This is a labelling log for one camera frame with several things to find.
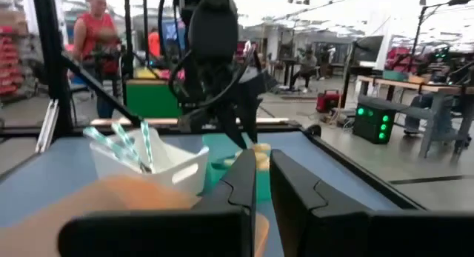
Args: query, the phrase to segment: straw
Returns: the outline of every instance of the straw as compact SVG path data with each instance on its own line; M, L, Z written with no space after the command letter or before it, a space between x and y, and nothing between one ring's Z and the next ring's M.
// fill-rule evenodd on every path
M136 158L140 158L140 155L136 151L132 139L127 135L127 132L125 132L124 128L118 122L113 122L111 127L113 132L115 132L122 142L124 142L126 149L129 150Z
M123 147L118 146L115 142L113 142L110 138L102 135L95 127L86 127L82 130L82 133L97 141L99 144L107 147L108 149L112 150L115 154L115 157L120 161L127 161L128 159L134 160L140 166L140 170L144 173L151 173L151 169L144 165L140 158L135 157L128 153Z
M143 121L140 124L141 127L141 134L143 135L143 141L145 144L145 150L147 151L147 156L148 156L148 165L149 168L153 169L153 155L151 151L151 142L150 142L150 128L148 127L148 122Z

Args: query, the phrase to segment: bin handle cutout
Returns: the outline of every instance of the bin handle cutout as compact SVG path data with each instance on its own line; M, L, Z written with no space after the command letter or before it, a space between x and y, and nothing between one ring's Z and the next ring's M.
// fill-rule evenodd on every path
M185 180L186 178L194 175L196 172L198 172L199 165L198 164L191 164L190 166L179 170L176 172L173 177L171 177L171 182L173 184L178 184L179 182Z

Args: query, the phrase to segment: white plastic bin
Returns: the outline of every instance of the white plastic bin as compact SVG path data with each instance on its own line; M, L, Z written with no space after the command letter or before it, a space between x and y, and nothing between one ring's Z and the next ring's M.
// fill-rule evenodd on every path
M135 148L141 160L148 164L147 152L145 150L141 130L128 133L135 140ZM118 136L110 137L113 141L121 141ZM207 156L209 148L203 147L199 153L190 153L181 148L164 143L158 132L150 128L150 142L152 144L153 167L155 173L140 173L136 164L118 160L111 150L95 143L90 143L93 160L99 178L111 175L139 176L158 184L172 187L177 190L192 194L200 193L204 188L204 177L206 176Z

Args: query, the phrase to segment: red equipment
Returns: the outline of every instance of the red equipment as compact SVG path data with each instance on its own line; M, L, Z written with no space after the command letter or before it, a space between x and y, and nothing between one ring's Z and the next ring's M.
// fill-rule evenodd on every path
M331 109L338 106L340 98L339 90L325 90L323 93L318 94L316 110L320 113L328 113Z

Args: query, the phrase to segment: red shirt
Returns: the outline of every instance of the red shirt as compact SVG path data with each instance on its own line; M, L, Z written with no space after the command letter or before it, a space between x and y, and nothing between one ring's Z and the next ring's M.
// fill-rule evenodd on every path
M90 15L90 13L85 13L82 16L79 16L79 18L84 21L87 28L86 39L84 40L84 46L82 48L82 57L87 58L87 55L96 47L97 32L103 27L115 29L115 26L112 17L108 13L105 13L104 16L102 16L102 19L97 19ZM105 44L103 46L116 47L116 45L116 42L111 42L109 45ZM116 73L119 66L116 61L106 61L103 68L105 73Z
M155 57L160 56L160 36L158 32L148 35L148 51Z

